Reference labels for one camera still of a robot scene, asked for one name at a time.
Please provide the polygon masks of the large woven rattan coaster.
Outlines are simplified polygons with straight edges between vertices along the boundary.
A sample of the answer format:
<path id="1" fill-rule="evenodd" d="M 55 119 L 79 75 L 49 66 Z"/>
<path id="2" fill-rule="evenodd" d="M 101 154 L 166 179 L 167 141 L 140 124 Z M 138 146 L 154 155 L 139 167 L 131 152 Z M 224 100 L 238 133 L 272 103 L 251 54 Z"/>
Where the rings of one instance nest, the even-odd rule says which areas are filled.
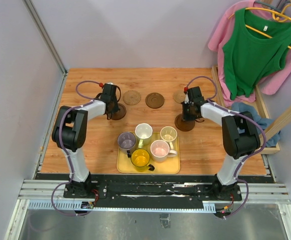
<path id="1" fill-rule="evenodd" d="M 141 94 L 136 90 L 128 90 L 123 94 L 123 101 L 129 106 L 136 105 L 141 101 Z"/>

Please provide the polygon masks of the brown wooden coaster top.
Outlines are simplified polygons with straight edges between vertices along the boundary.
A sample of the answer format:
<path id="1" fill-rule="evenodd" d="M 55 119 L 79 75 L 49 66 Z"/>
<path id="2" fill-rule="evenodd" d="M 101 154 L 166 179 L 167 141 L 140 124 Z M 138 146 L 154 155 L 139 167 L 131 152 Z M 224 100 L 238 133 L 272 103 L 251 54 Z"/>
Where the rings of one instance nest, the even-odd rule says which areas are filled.
<path id="1" fill-rule="evenodd" d="M 165 99 L 158 92 L 149 93 L 145 98 L 145 103 L 149 108 L 158 109 L 164 105 Z"/>

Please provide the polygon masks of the brown wooden coaster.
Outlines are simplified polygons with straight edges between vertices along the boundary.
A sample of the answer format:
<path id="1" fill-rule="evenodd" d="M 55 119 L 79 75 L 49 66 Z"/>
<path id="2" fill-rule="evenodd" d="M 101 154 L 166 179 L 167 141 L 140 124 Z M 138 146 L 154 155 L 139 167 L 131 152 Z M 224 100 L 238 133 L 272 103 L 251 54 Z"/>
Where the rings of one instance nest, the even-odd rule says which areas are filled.
<path id="1" fill-rule="evenodd" d="M 164 105 L 165 99 L 158 92 L 149 93 L 145 98 L 145 103 L 149 108 L 158 109 Z"/>
<path id="2" fill-rule="evenodd" d="M 182 114 L 177 115 L 174 120 L 174 124 L 176 128 L 182 132 L 191 131 L 195 127 L 195 123 L 196 122 L 194 120 L 190 120 L 190 121 L 183 120 Z"/>
<path id="3" fill-rule="evenodd" d="M 121 120 L 122 118 L 125 117 L 126 113 L 127 113 L 126 107 L 123 104 L 118 103 L 116 112 L 113 111 L 110 114 L 110 119 L 115 121 Z"/>

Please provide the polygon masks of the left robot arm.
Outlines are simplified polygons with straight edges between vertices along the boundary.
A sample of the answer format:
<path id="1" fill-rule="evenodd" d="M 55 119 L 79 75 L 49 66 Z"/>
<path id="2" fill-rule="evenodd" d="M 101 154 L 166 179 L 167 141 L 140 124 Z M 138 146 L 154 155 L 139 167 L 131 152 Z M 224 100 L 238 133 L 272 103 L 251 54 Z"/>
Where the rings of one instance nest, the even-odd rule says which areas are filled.
<path id="1" fill-rule="evenodd" d="M 91 173 L 86 165 L 83 145 L 86 141 L 88 121 L 105 115 L 110 120 L 114 114 L 120 112 L 120 96 L 117 92 L 121 89 L 113 83 L 94 81 L 102 92 L 96 97 L 88 97 L 78 93 L 89 101 L 77 106 L 60 107 L 53 126 L 51 138 L 60 148 L 66 158 L 69 168 L 69 180 L 66 182 L 66 195 L 70 197 L 87 198 L 93 190 Z"/>

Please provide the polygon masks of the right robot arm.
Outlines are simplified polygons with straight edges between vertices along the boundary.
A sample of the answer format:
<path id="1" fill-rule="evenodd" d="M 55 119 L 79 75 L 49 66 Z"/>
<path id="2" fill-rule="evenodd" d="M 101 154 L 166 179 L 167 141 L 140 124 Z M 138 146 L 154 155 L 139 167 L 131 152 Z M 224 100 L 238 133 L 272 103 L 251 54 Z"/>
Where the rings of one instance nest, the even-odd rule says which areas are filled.
<path id="1" fill-rule="evenodd" d="M 246 158 L 261 146 L 256 123 L 249 112 L 231 111 L 214 101 L 204 99 L 197 87 L 183 90 L 182 122 L 208 119 L 221 126 L 222 144 L 226 152 L 223 164 L 215 175 L 212 195 L 224 200 L 238 183 L 238 175 Z"/>

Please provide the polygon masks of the small woven rattan coaster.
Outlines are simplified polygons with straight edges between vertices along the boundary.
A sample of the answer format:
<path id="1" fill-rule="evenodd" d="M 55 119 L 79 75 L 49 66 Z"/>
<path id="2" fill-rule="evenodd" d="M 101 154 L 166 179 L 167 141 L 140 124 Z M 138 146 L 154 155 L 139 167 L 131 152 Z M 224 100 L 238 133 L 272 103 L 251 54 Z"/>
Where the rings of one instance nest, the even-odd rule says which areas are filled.
<path id="1" fill-rule="evenodd" d="M 173 93 L 172 97 L 176 103 L 181 104 L 185 101 L 186 95 L 182 90 L 177 90 Z"/>

